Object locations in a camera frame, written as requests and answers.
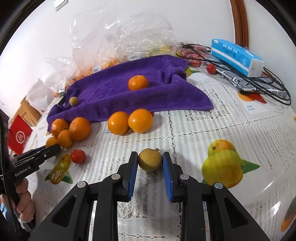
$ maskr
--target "lace tablecloth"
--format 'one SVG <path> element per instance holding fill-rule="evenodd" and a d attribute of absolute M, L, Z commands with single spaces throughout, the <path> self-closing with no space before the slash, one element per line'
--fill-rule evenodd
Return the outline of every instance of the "lace tablecloth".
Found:
<path fill-rule="evenodd" d="M 94 123 L 91 135 L 83 142 L 75 142 L 68 150 L 81 149 L 88 156 L 83 165 L 71 164 L 69 173 L 73 184 L 53 185 L 45 181 L 48 170 L 57 163 L 55 158 L 47 160 L 39 171 L 30 175 L 29 189 L 36 204 L 37 224 L 77 182 L 102 181 L 128 162 L 131 151 L 140 153 L 145 148 L 159 148 L 161 153 L 168 151 L 184 173 L 201 182 L 201 166 L 207 158 L 208 146 L 216 139 L 227 139 L 235 144 L 242 159 L 260 165 L 259 169 L 244 174 L 242 181 L 230 191 L 271 240 L 280 240 L 285 234 L 281 231 L 282 221 L 296 196 L 294 112 L 267 96 L 263 96 L 267 104 L 243 101 L 237 90 L 218 76 L 195 73 L 187 81 L 208 95 L 214 104 L 213 110 L 157 112 L 152 128 L 145 134 L 116 136 L 108 131 L 107 122 Z M 43 146 L 50 137 L 46 136 L 48 111 L 32 132 L 25 151 Z M 181 211 L 181 204 L 171 204 L 166 197 L 162 170 L 147 173 L 138 168 L 131 202 L 118 203 L 119 239 L 179 240 Z"/>

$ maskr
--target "tissue box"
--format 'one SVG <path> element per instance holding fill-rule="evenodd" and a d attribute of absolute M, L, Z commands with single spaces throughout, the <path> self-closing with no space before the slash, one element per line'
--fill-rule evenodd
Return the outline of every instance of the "tissue box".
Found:
<path fill-rule="evenodd" d="M 249 50 L 224 39 L 212 39 L 212 55 L 247 77 L 260 77 L 264 61 Z"/>

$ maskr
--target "human hand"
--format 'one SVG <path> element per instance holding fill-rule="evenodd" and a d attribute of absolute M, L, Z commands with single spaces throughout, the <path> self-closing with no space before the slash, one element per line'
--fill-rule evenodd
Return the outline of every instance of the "human hand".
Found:
<path fill-rule="evenodd" d="M 16 207 L 17 211 L 20 213 L 20 219 L 22 222 L 28 223 L 34 218 L 35 206 L 33 200 L 31 199 L 31 194 L 28 191 L 28 180 L 25 178 L 22 182 L 15 188 L 16 192 L 21 194 L 20 201 Z M 5 204 L 6 208 L 10 210 L 8 198 L 6 195 L 1 195 L 1 199 Z M 15 208 L 15 203 L 11 200 L 12 208 Z"/>

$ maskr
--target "purple cloth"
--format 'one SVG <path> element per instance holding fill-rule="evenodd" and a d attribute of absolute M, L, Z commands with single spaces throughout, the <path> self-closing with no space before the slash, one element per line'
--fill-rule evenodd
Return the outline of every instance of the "purple cloth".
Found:
<path fill-rule="evenodd" d="M 65 105 L 55 105 L 47 117 L 51 123 L 62 118 L 71 122 L 78 116 L 90 122 L 106 121 L 116 111 L 131 114 L 139 108 L 151 112 L 164 110 L 202 110 L 213 108 L 210 99 L 200 89 L 186 82 L 188 62 L 170 55 L 142 58 L 122 63 L 87 76 L 68 88 Z M 143 75 L 149 87 L 137 91 L 128 89 L 128 81 Z M 69 99 L 78 97 L 71 107 Z"/>

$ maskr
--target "red bag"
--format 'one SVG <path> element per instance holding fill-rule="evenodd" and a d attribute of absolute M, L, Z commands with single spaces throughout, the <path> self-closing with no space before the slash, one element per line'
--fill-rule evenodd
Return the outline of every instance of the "red bag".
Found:
<path fill-rule="evenodd" d="M 27 140 L 32 133 L 32 129 L 17 115 L 8 133 L 8 147 L 18 155 L 22 154 Z"/>

